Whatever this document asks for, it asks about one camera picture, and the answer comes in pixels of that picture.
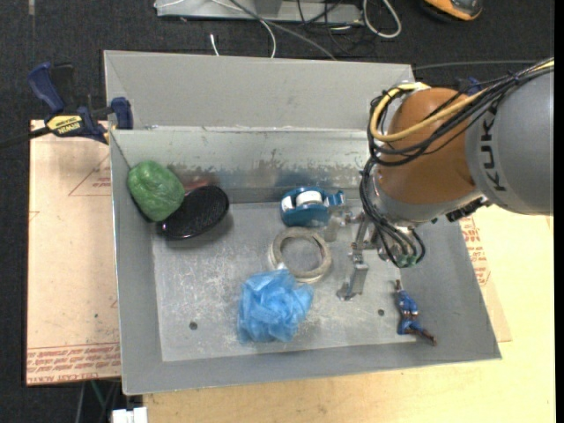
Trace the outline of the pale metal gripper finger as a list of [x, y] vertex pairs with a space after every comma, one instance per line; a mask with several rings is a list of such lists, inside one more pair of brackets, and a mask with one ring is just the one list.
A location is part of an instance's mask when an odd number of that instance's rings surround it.
[[330, 211], [329, 215], [329, 222], [324, 228], [324, 239], [326, 241], [335, 241], [338, 237], [338, 231], [351, 224], [355, 219], [355, 215], [350, 210], [333, 210]]
[[351, 259], [352, 274], [337, 292], [338, 298], [342, 301], [349, 301], [357, 295], [362, 295], [367, 277], [368, 265], [365, 263], [363, 255], [352, 254]]

